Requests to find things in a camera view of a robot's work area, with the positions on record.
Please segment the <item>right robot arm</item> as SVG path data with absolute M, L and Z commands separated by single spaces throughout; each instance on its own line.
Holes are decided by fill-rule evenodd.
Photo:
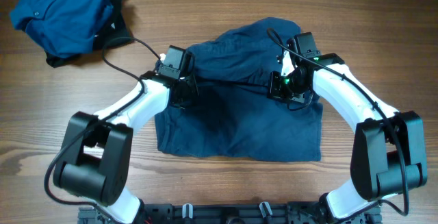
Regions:
M 277 58 L 280 71 L 269 80 L 269 96 L 289 100 L 309 91 L 326 99 L 355 133 L 350 179 L 316 202 L 292 202 L 294 223 L 371 222 L 383 204 L 409 213 L 409 192 L 427 182 L 422 119 L 399 112 L 373 95 L 336 54 Z

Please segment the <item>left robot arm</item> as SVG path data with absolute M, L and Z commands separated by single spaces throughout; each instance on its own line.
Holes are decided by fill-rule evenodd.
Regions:
M 94 114 L 75 113 L 69 120 L 58 154 L 44 177 L 44 189 L 58 188 L 79 197 L 77 205 L 94 210 L 115 223 L 143 223 L 146 211 L 141 199 L 126 187 L 133 136 L 153 116 L 170 104 L 180 104 L 197 93 L 192 74 L 169 75 L 148 71 L 122 99 Z

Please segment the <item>black folded garment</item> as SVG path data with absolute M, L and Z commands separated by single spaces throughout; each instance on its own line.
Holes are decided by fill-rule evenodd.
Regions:
M 129 30 L 121 14 L 123 0 L 110 0 L 110 2 L 114 7 L 112 15 L 108 18 L 104 26 L 99 31 L 100 34 L 95 35 L 93 50 L 102 49 L 104 44 L 114 38 L 129 36 Z M 119 39 L 109 43 L 108 47 L 119 47 L 129 42 L 131 41 L 128 38 Z M 80 54 L 76 54 L 70 56 L 69 58 L 59 58 L 57 56 L 51 55 L 47 51 L 45 51 L 45 53 L 47 56 L 47 64 L 53 68 L 70 64 L 73 60 L 76 60 L 80 57 Z

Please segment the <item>dark navy blue shorts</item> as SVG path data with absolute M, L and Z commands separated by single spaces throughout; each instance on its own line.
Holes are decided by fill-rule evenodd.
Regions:
M 199 158 L 226 156 L 271 162 L 321 158 L 322 104 L 281 103 L 267 96 L 268 79 L 280 71 L 281 50 L 268 37 L 287 40 L 301 29 L 268 17 L 189 47 L 199 95 L 184 108 L 169 106 L 155 116 L 157 148 Z

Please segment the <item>folded blue button shirt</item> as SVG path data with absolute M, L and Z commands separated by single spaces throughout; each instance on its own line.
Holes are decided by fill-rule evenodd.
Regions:
M 93 51 L 112 12 L 110 0 L 19 0 L 10 20 L 46 52 L 69 58 Z

